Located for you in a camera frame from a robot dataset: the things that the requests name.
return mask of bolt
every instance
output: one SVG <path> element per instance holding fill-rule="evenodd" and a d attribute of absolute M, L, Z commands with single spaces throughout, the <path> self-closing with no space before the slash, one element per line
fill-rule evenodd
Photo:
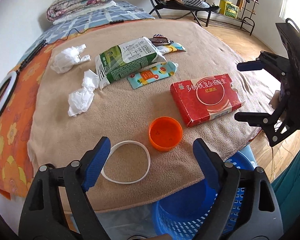
<path fill-rule="evenodd" d="M 225 166 L 226 166 L 227 168 L 232 168 L 232 167 L 233 167 L 233 163 L 225 162 Z"/>
<path fill-rule="evenodd" d="M 40 168 L 39 168 L 39 171 L 46 171 L 47 170 L 47 166 L 46 165 L 42 165 Z"/>
<path fill-rule="evenodd" d="M 78 167 L 79 164 L 80 164 L 79 161 L 73 161 L 73 162 L 71 162 L 71 166 L 72 166 L 72 167 Z"/>
<path fill-rule="evenodd" d="M 265 172 L 265 170 L 263 168 L 261 168 L 261 167 L 256 167 L 256 170 L 259 173 L 264 173 Z"/>

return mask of orange cup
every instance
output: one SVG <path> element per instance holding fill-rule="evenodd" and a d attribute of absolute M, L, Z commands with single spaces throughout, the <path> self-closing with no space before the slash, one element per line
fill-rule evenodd
<path fill-rule="evenodd" d="M 180 123 L 167 116 L 155 119 L 149 126 L 149 140 L 160 152 L 167 152 L 178 145 L 182 139 Z"/>

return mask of blue laundry basket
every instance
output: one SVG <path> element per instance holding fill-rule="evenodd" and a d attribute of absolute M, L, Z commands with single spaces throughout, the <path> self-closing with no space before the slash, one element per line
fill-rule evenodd
<path fill-rule="evenodd" d="M 247 157 L 239 152 L 236 152 L 226 162 L 233 163 L 239 169 L 254 169 Z M 244 188 L 238 188 L 233 210 L 223 233 L 233 230 L 243 194 Z M 216 197 L 216 191 L 210 188 L 204 179 L 155 202 L 152 220 L 157 235 L 168 233 L 174 240 L 192 239 L 204 223 Z"/>

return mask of clothes rack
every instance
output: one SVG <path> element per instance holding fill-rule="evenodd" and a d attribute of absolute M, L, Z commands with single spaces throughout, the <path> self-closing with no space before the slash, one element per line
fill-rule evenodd
<path fill-rule="evenodd" d="M 245 5 L 244 5 L 244 8 L 243 8 L 243 12 L 242 12 L 242 15 L 241 17 L 238 17 L 236 19 L 232 18 L 232 17 L 229 17 L 229 16 L 226 16 L 226 15 L 223 15 L 223 14 L 220 14 L 220 13 L 217 13 L 215 11 L 212 11 L 211 13 L 212 14 L 215 14 L 215 15 L 219 15 L 219 16 L 222 16 L 222 17 L 226 17 L 228 19 L 232 19 L 236 22 L 239 22 L 241 23 L 241 25 L 236 25 L 236 24 L 232 24 L 232 23 L 228 23 L 228 22 L 223 22 L 223 21 L 219 21 L 219 20 L 214 20 L 214 19 L 211 19 L 210 17 L 207 17 L 207 18 L 199 18 L 198 19 L 202 22 L 204 22 L 206 24 L 206 27 L 209 25 L 209 24 L 212 24 L 212 25 L 219 25 L 219 26 L 224 26 L 224 27 L 228 27 L 228 28 L 233 28 L 233 29 L 237 29 L 237 30 L 242 30 L 242 31 L 245 31 L 247 33 L 250 33 L 250 35 L 252 35 L 252 32 L 254 30 L 254 27 L 256 26 L 256 23 L 255 21 L 252 19 L 252 15 L 256 15 L 255 12 L 254 12 L 254 9 L 255 9 L 255 6 L 256 6 L 256 2 L 253 1 L 254 5 L 253 5 L 253 8 L 252 10 L 249 10 L 247 9 L 247 1 L 245 1 Z M 251 26 L 251 31 L 247 30 L 244 25 L 248 25 L 248 26 Z"/>

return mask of black folding chair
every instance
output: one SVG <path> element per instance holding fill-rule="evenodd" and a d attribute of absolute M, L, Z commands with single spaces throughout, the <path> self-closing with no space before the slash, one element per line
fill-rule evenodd
<path fill-rule="evenodd" d="M 209 20 L 210 20 L 210 16 L 211 16 L 211 11 L 217 10 L 219 7 L 218 6 L 210 6 L 209 8 L 206 9 L 199 9 L 199 8 L 195 8 L 195 7 L 191 7 L 191 6 L 185 6 L 184 4 L 181 4 L 179 2 L 177 2 L 176 0 L 169 0 L 166 1 L 164 3 L 162 3 L 161 0 L 150 0 L 153 9 L 151 10 L 151 12 L 149 14 L 152 14 L 154 11 L 157 13 L 158 17 L 160 19 L 162 19 L 159 10 L 165 8 L 165 9 L 172 9 L 172 10 L 184 10 L 184 11 L 190 11 L 189 13 L 187 13 L 184 16 L 187 16 L 189 14 L 192 14 L 194 16 L 194 19 L 197 21 L 197 23 L 202 27 L 202 25 L 199 22 L 199 19 L 197 18 L 197 14 L 198 11 L 205 11 L 208 12 L 208 17 L 207 17 L 207 21 L 205 22 L 206 27 L 208 27 L 209 24 Z"/>

